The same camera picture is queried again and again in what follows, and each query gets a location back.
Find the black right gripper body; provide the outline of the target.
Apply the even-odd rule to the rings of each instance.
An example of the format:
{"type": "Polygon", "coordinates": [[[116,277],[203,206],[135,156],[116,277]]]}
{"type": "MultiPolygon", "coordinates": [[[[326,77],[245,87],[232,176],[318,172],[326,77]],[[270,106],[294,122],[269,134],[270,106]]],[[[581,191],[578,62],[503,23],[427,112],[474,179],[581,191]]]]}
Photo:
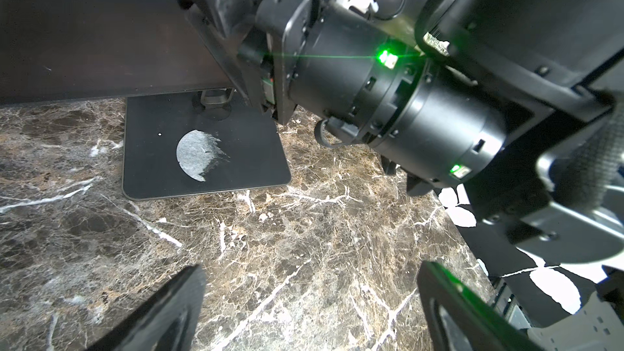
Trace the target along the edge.
{"type": "Polygon", "coordinates": [[[254,108],[279,124],[296,103],[289,89],[313,27],[332,0],[190,0],[188,22],[254,108]]]}

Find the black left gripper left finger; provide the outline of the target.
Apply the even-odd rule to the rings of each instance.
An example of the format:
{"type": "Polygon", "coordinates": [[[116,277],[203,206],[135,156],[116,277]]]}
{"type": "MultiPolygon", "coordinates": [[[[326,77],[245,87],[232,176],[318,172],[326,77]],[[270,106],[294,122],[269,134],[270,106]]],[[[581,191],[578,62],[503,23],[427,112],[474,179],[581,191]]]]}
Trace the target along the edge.
{"type": "Polygon", "coordinates": [[[187,266],[90,350],[190,350],[206,289],[199,265],[187,266]]]}

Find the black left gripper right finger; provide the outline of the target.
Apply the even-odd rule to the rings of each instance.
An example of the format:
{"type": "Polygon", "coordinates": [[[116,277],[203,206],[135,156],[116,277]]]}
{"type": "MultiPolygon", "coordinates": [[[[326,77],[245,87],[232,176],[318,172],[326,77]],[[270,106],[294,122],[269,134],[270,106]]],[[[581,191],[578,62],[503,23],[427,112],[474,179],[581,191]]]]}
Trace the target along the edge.
{"type": "Polygon", "coordinates": [[[417,284],[435,350],[539,349],[440,263],[422,263],[417,284]]]}

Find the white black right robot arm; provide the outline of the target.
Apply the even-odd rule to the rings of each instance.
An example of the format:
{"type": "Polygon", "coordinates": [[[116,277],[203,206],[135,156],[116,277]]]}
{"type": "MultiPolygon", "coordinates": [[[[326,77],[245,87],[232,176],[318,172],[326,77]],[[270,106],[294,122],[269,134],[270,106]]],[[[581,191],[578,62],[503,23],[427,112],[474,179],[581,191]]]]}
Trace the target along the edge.
{"type": "Polygon", "coordinates": [[[619,254],[623,0],[180,0],[245,100],[318,117],[419,196],[463,185],[479,221],[554,263],[619,254]]]}

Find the black monitor stand base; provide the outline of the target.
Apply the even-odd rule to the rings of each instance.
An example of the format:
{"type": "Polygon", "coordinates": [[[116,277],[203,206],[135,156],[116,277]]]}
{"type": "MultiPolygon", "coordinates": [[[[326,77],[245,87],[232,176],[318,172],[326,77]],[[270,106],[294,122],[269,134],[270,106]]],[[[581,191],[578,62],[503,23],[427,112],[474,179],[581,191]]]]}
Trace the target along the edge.
{"type": "Polygon", "coordinates": [[[123,194],[133,201],[287,185],[276,124],[239,94],[207,109],[198,93],[127,100],[123,194]]]}

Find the black computer monitor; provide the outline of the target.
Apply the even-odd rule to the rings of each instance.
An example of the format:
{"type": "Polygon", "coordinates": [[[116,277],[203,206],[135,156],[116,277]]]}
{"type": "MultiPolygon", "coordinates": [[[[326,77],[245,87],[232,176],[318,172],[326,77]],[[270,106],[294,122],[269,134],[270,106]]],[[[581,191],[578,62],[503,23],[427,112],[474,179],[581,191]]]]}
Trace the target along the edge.
{"type": "Polygon", "coordinates": [[[1,102],[225,88],[177,0],[1,0],[1,102]]]}

